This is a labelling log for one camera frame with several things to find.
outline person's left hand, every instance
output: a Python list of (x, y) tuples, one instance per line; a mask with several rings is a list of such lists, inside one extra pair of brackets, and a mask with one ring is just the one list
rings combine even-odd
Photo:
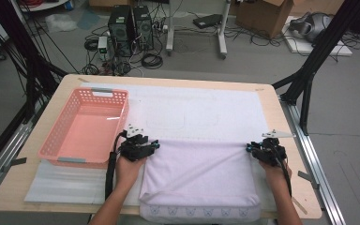
[(147, 158), (131, 162), (125, 157), (119, 157), (116, 161), (116, 186), (115, 189), (129, 191), (137, 180), (139, 169)]

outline basket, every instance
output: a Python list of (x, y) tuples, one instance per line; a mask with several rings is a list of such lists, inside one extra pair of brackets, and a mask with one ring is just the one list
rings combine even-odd
[(128, 91), (75, 88), (38, 155), (58, 166), (107, 168), (127, 117)]

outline floor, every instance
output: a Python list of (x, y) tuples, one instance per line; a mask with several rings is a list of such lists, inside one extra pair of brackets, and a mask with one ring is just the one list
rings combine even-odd
[[(47, 10), (46, 15), (67, 13), (82, 28), (52, 33), (52, 39), (79, 70), (85, 65), (84, 37), (108, 21), (106, 13), (77, 7), (70, 12), (61, 8)], [(175, 22), (192, 27), (192, 15), (175, 18)], [(234, 18), (229, 18), (229, 26)], [(47, 43), (52, 62), (74, 72), (51, 42)], [(216, 36), (194, 32), (176, 33), (174, 52), (162, 52), (163, 66), (158, 70), (141, 67), (128, 76), (168, 79), (223, 81), (236, 83), (275, 83), (293, 74), (306, 60), (290, 53), (285, 43), (280, 46), (258, 46), (250, 36), (226, 38), (228, 56), (218, 55)], [(277, 90), (279, 94), (286, 88)], [(21, 83), (10, 60), (0, 61), (0, 133), (25, 101)], [(328, 58), (318, 71), (312, 86), (308, 119), (309, 136), (325, 171), (330, 187), (347, 224), (360, 224), (360, 50), (352, 49), (352, 57)], [(0, 224), (86, 224), (88, 215), (1, 213)], [(122, 224), (141, 224), (139, 218), (123, 217)], [(305, 224), (330, 224), (326, 216), (305, 220)]]

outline folded cloth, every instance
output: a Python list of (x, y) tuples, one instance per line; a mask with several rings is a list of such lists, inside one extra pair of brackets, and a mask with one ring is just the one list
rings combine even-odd
[(260, 217), (244, 142), (159, 140), (144, 170), (141, 216), (160, 223), (234, 223)]

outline wooden table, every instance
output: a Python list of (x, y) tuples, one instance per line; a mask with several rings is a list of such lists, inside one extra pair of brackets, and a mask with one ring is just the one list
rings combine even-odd
[[(222, 90), (251, 91), (259, 95), (265, 120), (270, 129), (289, 132), (290, 128), (278, 101), (274, 88), (269, 84), (240, 82), (204, 82), (172, 79), (148, 79), (129, 77), (106, 77), (90, 75), (67, 75), (60, 83), (52, 100), (41, 115), (34, 130), (25, 143), (18, 158), (27, 158), (26, 163), (11, 167), (0, 186), (0, 211), (17, 212), (63, 212), (63, 213), (96, 213), (99, 205), (79, 203), (35, 203), (25, 202), (24, 198), (30, 188), (38, 169), (40, 159), (38, 149), (48, 136), (54, 121), (65, 105), (70, 92), (82, 83), (117, 83), (149, 86), (173, 86), (191, 88), (209, 88)], [(306, 172), (305, 166), (292, 138), (280, 139), (286, 148), (289, 164), (293, 171), (292, 195), (295, 208), (300, 218), (320, 218), (321, 207), (309, 181), (298, 177), (297, 172)], [(262, 218), (275, 218), (276, 210), (262, 204)], [(139, 207), (124, 206), (122, 214), (138, 215)]]

